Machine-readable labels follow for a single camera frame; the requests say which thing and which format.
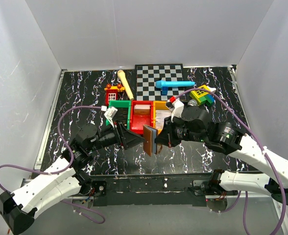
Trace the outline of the brown leather card holder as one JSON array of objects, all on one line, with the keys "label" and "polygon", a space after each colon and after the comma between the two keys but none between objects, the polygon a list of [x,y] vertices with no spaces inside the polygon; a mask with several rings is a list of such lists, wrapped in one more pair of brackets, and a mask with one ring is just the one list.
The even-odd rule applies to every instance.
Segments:
[{"label": "brown leather card holder", "polygon": [[[150,157],[153,155],[152,151],[151,151],[151,131],[152,131],[153,127],[149,126],[149,125],[143,125],[143,138],[144,138],[144,142],[143,142],[143,150],[146,154],[148,154]],[[162,145],[157,144],[157,153],[156,154],[160,154],[160,152],[162,151]]]}]

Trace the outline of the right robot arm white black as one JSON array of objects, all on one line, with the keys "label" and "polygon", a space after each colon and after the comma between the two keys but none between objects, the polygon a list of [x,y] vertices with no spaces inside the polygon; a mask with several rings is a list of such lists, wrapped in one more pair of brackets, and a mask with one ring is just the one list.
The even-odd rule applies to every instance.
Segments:
[{"label": "right robot arm white black", "polygon": [[251,191],[271,196],[288,205],[288,160],[261,150],[243,130],[229,122],[214,123],[210,115],[195,106],[183,109],[180,117],[167,117],[155,143],[175,147],[181,141],[202,142],[217,153],[240,159],[259,173],[234,173],[215,170],[209,181],[195,186],[204,193]]}]

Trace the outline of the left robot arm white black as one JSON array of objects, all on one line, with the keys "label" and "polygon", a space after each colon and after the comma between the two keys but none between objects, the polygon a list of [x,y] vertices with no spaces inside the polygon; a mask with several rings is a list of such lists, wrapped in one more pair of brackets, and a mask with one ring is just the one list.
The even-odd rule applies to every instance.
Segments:
[{"label": "left robot arm white black", "polygon": [[44,211],[72,195],[88,195],[92,180],[83,172],[91,161],[90,153],[117,144],[132,148],[144,141],[121,122],[102,132],[93,124],[79,129],[66,149],[44,172],[23,187],[0,194],[0,214],[15,235],[25,232]]}]

